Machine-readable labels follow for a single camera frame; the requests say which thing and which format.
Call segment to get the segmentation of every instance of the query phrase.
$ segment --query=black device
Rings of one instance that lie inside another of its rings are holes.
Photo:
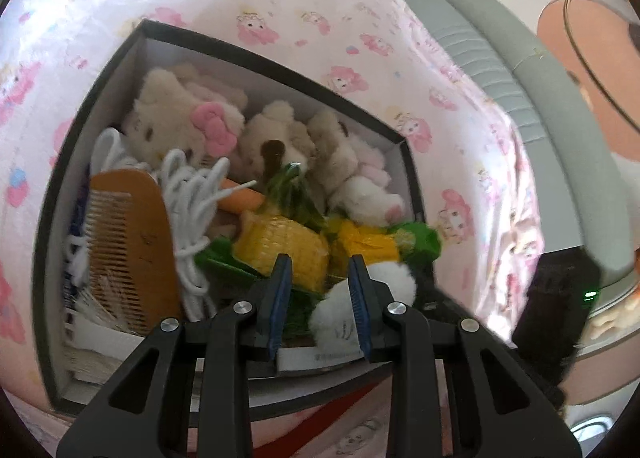
[[[291,281],[291,260],[280,255],[270,278],[213,319],[162,321],[84,408],[56,456],[184,456],[195,361],[204,357],[197,456],[250,457],[246,363],[273,360]],[[549,400],[558,390],[527,374],[444,294],[431,292],[426,314],[397,303],[385,283],[369,278],[361,256],[350,260],[349,287],[366,358],[394,362],[388,457],[442,456],[437,358],[447,371],[453,456],[581,456]]]

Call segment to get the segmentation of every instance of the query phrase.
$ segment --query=stuffed animal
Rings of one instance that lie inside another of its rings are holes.
[[[343,209],[364,225],[386,227],[402,221],[404,200],[384,189],[391,176],[379,149],[349,133],[330,109],[319,111],[307,127],[318,149],[310,180],[322,186],[330,209]]]
[[[199,89],[206,89],[210,92],[217,94],[218,96],[222,96],[229,104],[232,104],[239,111],[243,112],[249,103],[249,99],[244,93],[243,90],[239,88],[234,88],[229,86],[225,82],[222,82],[218,79],[214,79],[211,76],[201,75],[196,67],[191,63],[181,63],[175,66],[172,66],[169,70],[175,74],[175,77],[180,80],[180,82],[189,87],[190,92],[193,92],[196,89],[198,92]],[[217,98],[209,99],[206,97],[200,97],[201,99],[208,100],[218,100]]]
[[[242,179],[263,183],[283,167],[297,162],[305,173],[313,165],[316,147],[286,101],[274,101],[252,117],[240,137]]]
[[[348,178],[329,197],[329,209],[343,209],[356,223],[387,227],[404,218],[404,200],[362,175]]]
[[[372,148],[356,133],[348,136],[351,148],[358,159],[357,175],[369,178],[374,184],[384,188],[391,182],[391,175],[385,171],[385,156],[377,148]]]
[[[157,169],[173,148],[200,167],[236,148],[244,117],[229,103],[196,97],[172,72],[155,68],[122,127],[132,155],[151,168]]]
[[[367,266],[369,276],[386,283],[394,300],[411,306],[415,301],[415,279],[404,263],[383,261]],[[360,348],[347,280],[337,283],[316,306],[309,330],[324,352],[354,352]]]
[[[319,111],[306,127],[318,151],[312,178],[330,195],[356,172],[358,158],[348,142],[347,129],[333,110]]]

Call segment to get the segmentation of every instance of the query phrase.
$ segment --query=toy corn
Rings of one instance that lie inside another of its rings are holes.
[[[293,283],[311,292],[324,292],[329,247],[322,235],[279,215],[242,214],[242,234],[234,256],[268,276],[278,254],[291,257]]]

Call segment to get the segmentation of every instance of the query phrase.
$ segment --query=metal screw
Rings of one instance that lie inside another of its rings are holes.
[[[475,319],[471,319],[470,317],[463,319],[462,323],[460,323],[460,327],[465,332],[477,332],[480,329],[478,321],[476,321]]]
[[[386,309],[393,315],[402,315],[404,312],[406,312],[406,305],[404,303],[394,301],[393,303],[389,303],[388,305],[386,305]]]
[[[162,320],[162,323],[160,323],[160,329],[163,332],[172,332],[178,326],[180,326],[180,321],[178,321],[175,317],[167,317],[166,319]]]
[[[253,306],[248,301],[238,301],[234,305],[234,312],[236,313],[249,313],[253,309]]]

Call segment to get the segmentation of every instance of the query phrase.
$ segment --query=pink bow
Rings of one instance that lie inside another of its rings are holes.
[[[238,138],[226,128],[225,109],[220,103],[208,102],[191,112],[191,123],[206,138],[206,150],[211,157],[224,157],[233,151]]]

